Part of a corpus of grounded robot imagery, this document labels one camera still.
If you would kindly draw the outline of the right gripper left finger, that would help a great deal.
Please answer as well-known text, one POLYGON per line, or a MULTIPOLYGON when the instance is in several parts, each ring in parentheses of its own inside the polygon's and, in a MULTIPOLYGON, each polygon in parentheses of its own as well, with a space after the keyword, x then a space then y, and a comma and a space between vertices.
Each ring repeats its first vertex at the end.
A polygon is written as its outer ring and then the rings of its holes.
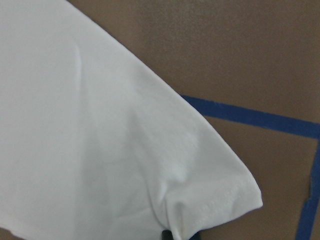
POLYGON ((172 232, 170 230, 162 231, 161 240, 173 240, 172 232))

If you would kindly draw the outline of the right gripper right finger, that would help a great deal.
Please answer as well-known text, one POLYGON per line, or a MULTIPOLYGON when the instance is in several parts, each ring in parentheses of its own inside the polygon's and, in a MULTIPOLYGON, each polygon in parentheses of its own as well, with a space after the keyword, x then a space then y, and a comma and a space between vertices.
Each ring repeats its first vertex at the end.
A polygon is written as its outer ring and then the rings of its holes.
POLYGON ((201 236, 199 233, 196 233, 193 237, 192 240, 201 240, 201 236))

